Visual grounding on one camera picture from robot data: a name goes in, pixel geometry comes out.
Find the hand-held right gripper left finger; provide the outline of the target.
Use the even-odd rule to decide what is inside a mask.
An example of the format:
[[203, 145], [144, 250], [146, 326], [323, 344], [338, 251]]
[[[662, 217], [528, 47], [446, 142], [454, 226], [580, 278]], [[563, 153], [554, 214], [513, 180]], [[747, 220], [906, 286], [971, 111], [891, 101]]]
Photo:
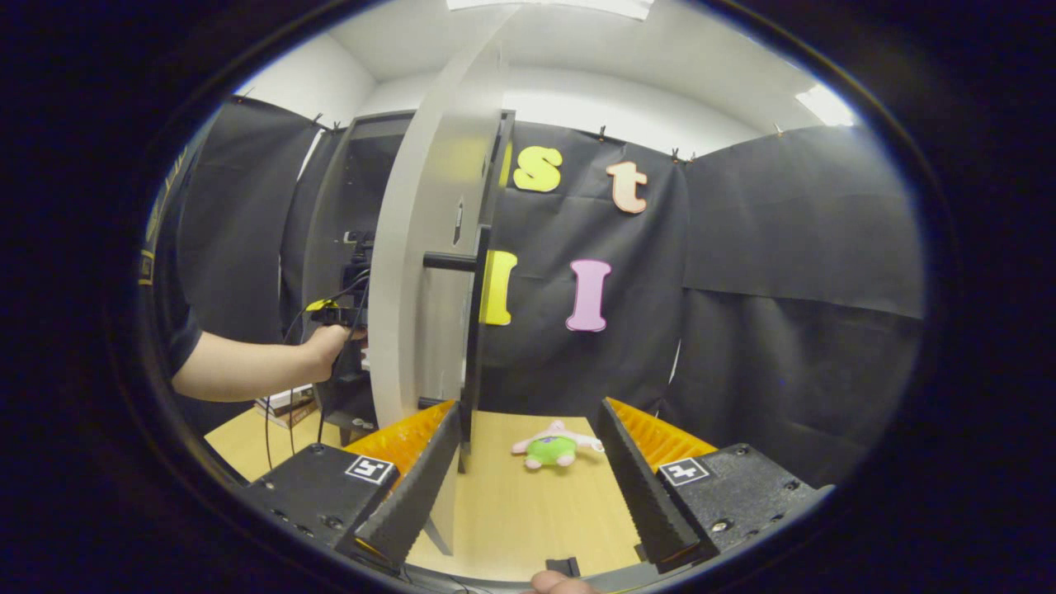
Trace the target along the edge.
[[441, 401], [336, 448], [310, 444], [243, 490], [257, 511], [375, 570], [400, 570], [460, 448], [459, 401]]

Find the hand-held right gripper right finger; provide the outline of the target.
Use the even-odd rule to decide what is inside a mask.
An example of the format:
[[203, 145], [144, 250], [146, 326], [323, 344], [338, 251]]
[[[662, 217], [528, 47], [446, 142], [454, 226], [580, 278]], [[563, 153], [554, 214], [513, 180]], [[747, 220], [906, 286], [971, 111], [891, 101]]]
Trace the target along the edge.
[[753, 445], [713, 447], [628, 403], [601, 403], [599, 437], [645, 560], [661, 572], [723, 558], [799, 521], [832, 491]]

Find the beige cabinet door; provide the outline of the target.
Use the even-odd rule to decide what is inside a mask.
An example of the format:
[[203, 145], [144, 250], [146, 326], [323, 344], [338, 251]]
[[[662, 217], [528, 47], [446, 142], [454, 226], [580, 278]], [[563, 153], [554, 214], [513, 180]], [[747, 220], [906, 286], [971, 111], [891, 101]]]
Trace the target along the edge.
[[[506, 89], [504, 41], [517, 12], [501, 7], [445, 64], [412, 116], [389, 177], [367, 304], [372, 390], [384, 427], [418, 413], [422, 400], [460, 401], [472, 275], [425, 268], [423, 256], [469, 255], [478, 239], [485, 170]], [[457, 469], [458, 450], [422, 530], [446, 553], [454, 546]]]

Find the green pink plush toy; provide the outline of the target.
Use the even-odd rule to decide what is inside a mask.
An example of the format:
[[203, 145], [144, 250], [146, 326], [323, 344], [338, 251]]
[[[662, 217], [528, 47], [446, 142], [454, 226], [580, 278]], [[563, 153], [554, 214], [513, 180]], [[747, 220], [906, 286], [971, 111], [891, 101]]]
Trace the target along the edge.
[[605, 447], [597, 437], [586, 437], [569, 430], [562, 420], [553, 420], [546, 429], [534, 437], [521, 440], [510, 448], [510, 454], [523, 456], [526, 469], [538, 470], [545, 466], [566, 469], [577, 461], [581, 449], [603, 454]]

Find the brown book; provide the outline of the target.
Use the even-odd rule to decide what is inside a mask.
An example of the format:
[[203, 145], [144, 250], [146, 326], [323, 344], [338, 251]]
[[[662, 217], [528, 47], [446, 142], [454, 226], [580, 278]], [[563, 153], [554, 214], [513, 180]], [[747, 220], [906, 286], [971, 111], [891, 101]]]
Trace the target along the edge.
[[254, 402], [254, 410], [257, 413], [262, 415], [262, 417], [267, 417], [269, 422], [284, 429], [288, 429], [298, 424], [298, 422], [303, 421], [308, 417], [310, 413], [319, 408], [316, 401], [306, 401], [304, 403], [297, 403], [297, 405], [290, 405], [286, 407], [271, 407], [268, 408], [266, 402], [257, 401]]

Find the black backdrop cloth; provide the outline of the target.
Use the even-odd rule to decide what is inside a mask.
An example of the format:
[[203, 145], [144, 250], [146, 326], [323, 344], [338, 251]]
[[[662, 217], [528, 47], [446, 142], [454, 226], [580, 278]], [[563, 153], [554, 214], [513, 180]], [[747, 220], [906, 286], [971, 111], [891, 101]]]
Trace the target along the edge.
[[[235, 214], [206, 120], [178, 236], [201, 333], [298, 346], [281, 304], [295, 163], [238, 162], [280, 193]], [[761, 448], [815, 488], [856, 474], [886, 432], [926, 318], [912, 188], [861, 125], [815, 125], [679, 163], [626, 140], [515, 123], [487, 256], [479, 411], [596, 420], [605, 398], [717, 447]]]

